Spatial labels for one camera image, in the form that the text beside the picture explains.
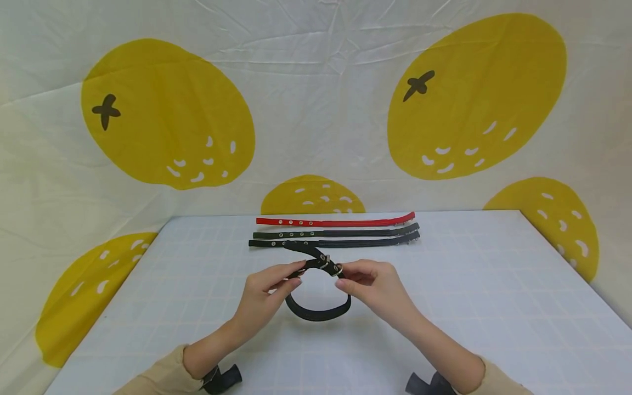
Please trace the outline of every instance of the table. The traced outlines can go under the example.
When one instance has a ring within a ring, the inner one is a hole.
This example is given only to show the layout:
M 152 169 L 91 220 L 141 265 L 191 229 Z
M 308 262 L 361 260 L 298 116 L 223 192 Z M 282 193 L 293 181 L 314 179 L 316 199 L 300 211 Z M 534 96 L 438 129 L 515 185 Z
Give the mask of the table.
M 422 238 L 409 245 L 324 252 L 335 262 L 392 262 L 428 318 L 536 394 L 629 393 L 632 330 L 520 212 L 418 212 L 416 221 Z M 46 394 L 110 394 L 177 344 L 218 328 L 249 273 L 307 257 L 247 247 L 253 231 L 272 228 L 287 230 L 258 226 L 253 216 L 169 221 Z M 293 295 L 314 310 L 345 299 L 319 270 L 306 272 Z M 303 321 L 283 305 L 220 366 L 233 363 L 244 381 L 230 394 L 403 394 L 412 372 L 425 380 L 434 373 L 358 300 L 328 322 Z

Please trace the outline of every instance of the d-ring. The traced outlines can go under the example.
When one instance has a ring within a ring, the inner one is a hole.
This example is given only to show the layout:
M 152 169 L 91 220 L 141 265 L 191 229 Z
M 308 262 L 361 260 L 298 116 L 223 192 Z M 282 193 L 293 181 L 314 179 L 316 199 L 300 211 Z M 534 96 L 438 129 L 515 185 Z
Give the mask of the d-ring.
M 332 277 L 336 277 L 338 274 L 343 272 L 343 266 L 342 265 L 335 265 L 338 266 L 338 273 L 332 274 Z

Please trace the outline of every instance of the sleeve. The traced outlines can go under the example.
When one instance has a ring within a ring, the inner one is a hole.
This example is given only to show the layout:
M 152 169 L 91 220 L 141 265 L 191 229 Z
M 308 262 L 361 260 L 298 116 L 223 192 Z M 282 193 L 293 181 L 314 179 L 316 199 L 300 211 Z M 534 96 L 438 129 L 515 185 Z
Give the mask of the sleeve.
M 184 395 L 195 394 L 202 380 L 195 380 L 182 364 L 187 345 L 178 346 L 149 369 L 137 375 L 113 395 Z
M 510 379 L 498 366 L 483 357 L 480 359 L 485 364 L 483 381 L 480 383 L 480 387 L 467 395 L 533 395 L 531 391 Z

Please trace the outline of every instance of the yellow circle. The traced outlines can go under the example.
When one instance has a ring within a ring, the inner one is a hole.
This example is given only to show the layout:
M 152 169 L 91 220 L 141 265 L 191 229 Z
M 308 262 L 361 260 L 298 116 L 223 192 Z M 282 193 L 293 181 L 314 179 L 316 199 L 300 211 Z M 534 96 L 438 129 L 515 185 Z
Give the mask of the yellow circle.
M 35 327 L 44 362 L 57 368 L 64 365 L 156 235 L 135 233 L 112 239 L 66 269 Z
M 178 190 L 228 184 L 248 168 L 245 100 L 213 64 L 160 40 L 108 52 L 82 86 L 92 138 L 122 171 Z
M 599 266 L 597 229 L 568 185 L 545 177 L 523 179 L 491 198 L 485 210 L 520 210 L 584 280 L 595 278 Z
M 290 178 L 270 191 L 261 214 L 327 214 L 365 212 L 360 199 L 344 185 L 306 174 Z
M 460 28 L 419 55 L 397 84 L 391 156 L 421 179 L 487 169 L 529 141 L 565 74 L 564 41 L 536 16 L 503 14 Z

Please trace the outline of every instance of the finger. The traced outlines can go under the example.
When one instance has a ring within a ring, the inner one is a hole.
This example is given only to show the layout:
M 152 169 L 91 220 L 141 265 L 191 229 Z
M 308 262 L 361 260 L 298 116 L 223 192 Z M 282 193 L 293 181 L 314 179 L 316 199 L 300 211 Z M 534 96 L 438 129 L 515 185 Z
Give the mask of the finger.
M 292 262 L 287 265 L 274 265 L 257 273 L 257 281 L 263 289 L 269 289 L 279 281 L 288 278 L 290 274 L 305 266 L 305 260 Z
M 355 281 L 349 279 L 338 279 L 336 281 L 336 288 L 348 295 L 360 299 L 362 302 L 366 300 L 366 297 L 371 290 L 371 287 L 356 283 Z
M 277 289 L 279 287 L 281 287 L 287 280 L 281 280 L 278 283 L 276 283 L 275 285 L 271 286 L 270 288 L 268 288 L 268 291 L 272 291 L 274 289 Z
M 270 301 L 277 307 L 280 307 L 285 298 L 287 298 L 288 295 L 292 293 L 292 291 L 294 291 L 302 283 L 303 281 L 300 278 L 287 280 L 273 294 L 270 295 Z
M 354 262 L 343 264 L 343 273 L 345 276 L 353 274 L 365 274 L 371 277 L 377 277 L 380 269 L 380 262 L 374 260 L 360 259 Z

